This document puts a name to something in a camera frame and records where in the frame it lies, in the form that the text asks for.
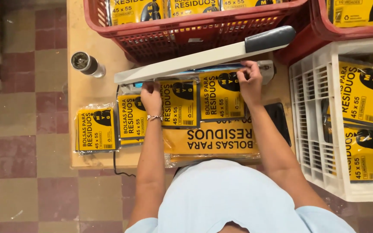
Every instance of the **power cord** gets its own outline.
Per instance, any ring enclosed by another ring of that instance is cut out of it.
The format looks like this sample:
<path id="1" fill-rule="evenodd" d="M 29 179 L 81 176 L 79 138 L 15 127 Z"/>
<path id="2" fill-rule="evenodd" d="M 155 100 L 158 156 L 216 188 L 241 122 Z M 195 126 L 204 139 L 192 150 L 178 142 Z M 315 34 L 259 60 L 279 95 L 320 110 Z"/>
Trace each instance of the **power cord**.
<path id="1" fill-rule="evenodd" d="M 125 175 L 127 175 L 127 176 L 133 176 L 133 177 L 136 177 L 134 174 L 128 174 L 128 173 L 126 173 L 126 172 L 117 172 L 116 171 L 116 151 L 113 151 L 113 170 L 114 170 L 114 173 L 116 174 L 116 175 L 121 175 L 121 174 L 125 174 Z"/>

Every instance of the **wooden table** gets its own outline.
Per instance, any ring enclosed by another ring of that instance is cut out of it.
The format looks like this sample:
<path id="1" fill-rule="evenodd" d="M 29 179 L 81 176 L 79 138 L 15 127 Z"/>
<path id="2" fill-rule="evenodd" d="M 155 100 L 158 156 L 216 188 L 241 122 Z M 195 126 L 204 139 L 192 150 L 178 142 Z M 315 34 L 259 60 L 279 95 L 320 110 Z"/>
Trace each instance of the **wooden table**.
<path id="1" fill-rule="evenodd" d="M 117 84 L 113 82 L 113 76 L 117 72 L 131 69 L 133 63 L 127 61 L 123 51 L 112 40 L 101 37 L 87 26 L 84 19 L 82 0 L 67 0 L 67 32 L 69 60 L 76 51 L 84 51 L 106 66 L 106 76 L 99 79 L 85 76 L 73 70 L 70 64 L 68 66 L 71 167 L 74 169 L 111 168 L 113 167 L 112 153 L 79 156 L 74 152 L 76 140 L 74 118 L 78 109 L 90 103 L 104 104 L 115 102 Z M 249 60 L 254 61 L 266 59 L 272 59 L 272 54 L 261 54 L 249 58 Z M 266 104 L 282 102 L 292 141 L 292 150 L 295 151 L 288 69 L 279 63 L 275 63 L 275 65 L 277 74 L 263 87 L 263 101 Z M 121 149 L 116 154 L 117 167 L 136 168 L 140 152 L 141 146 Z"/>

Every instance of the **light blue shirt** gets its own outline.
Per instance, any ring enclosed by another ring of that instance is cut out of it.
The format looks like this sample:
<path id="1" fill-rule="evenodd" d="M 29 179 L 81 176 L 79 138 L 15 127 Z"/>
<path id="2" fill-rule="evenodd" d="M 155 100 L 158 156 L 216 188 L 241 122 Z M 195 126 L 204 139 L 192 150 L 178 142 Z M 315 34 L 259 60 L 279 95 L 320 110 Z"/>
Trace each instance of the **light blue shirt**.
<path id="1" fill-rule="evenodd" d="M 355 232 L 328 210 L 294 209 L 290 195 L 263 173 L 236 162 L 211 160 L 181 169 L 158 218 L 140 220 L 126 233 L 216 233 L 230 221 L 251 233 Z"/>

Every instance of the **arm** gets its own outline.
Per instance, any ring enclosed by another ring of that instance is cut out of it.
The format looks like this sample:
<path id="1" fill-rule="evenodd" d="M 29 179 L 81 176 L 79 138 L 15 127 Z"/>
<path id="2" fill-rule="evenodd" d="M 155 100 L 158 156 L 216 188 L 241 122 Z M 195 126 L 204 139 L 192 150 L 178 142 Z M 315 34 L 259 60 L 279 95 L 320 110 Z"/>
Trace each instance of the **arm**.
<path id="1" fill-rule="evenodd" d="M 162 111 L 160 85 L 157 82 L 144 82 L 141 101 L 149 115 L 159 116 Z M 159 206 L 165 195 L 164 164 L 161 120 L 155 118 L 149 120 L 146 127 L 138 162 L 135 206 L 128 228 L 139 220 L 158 217 Z"/>
<path id="2" fill-rule="evenodd" d="M 261 104 L 262 76 L 257 63 L 245 61 L 242 64 L 246 68 L 237 72 L 237 78 L 241 95 L 250 110 L 253 131 L 266 175 L 292 197 L 295 208 L 317 206 L 331 211 L 305 179 L 296 156 Z M 243 72 L 250 75 L 248 80 Z"/>

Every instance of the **stack of packages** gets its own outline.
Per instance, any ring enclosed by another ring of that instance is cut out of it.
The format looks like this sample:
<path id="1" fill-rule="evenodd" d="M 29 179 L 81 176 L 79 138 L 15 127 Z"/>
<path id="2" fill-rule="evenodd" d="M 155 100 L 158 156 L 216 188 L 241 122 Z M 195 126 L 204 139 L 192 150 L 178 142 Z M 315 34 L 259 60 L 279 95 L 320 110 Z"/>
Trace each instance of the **stack of packages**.
<path id="1" fill-rule="evenodd" d="M 326 0 L 332 24 L 340 28 L 373 26 L 373 0 Z"/>
<path id="2" fill-rule="evenodd" d="M 339 82 L 350 180 L 373 182 L 373 54 L 355 59 L 339 57 Z M 322 108 L 324 138 L 333 143 L 327 99 L 322 101 Z M 332 152 L 327 152 L 327 162 L 334 164 Z M 334 166 L 328 168 L 329 173 L 336 174 Z"/>
<path id="3" fill-rule="evenodd" d="M 239 68 L 237 63 L 225 64 L 157 79 L 167 167 L 215 157 L 246 162 L 259 158 L 236 76 Z M 90 106 L 77 113 L 76 151 L 80 155 L 142 144 L 148 121 L 140 90 L 120 88 L 115 108 L 112 104 Z M 266 109 L 290 143 L 281 103 Z"/>
<path id="4" fill-rule="evenodd" d="M 106 0 L 108 25 L 249 8 L 281 3 L 282 0 Z"/>

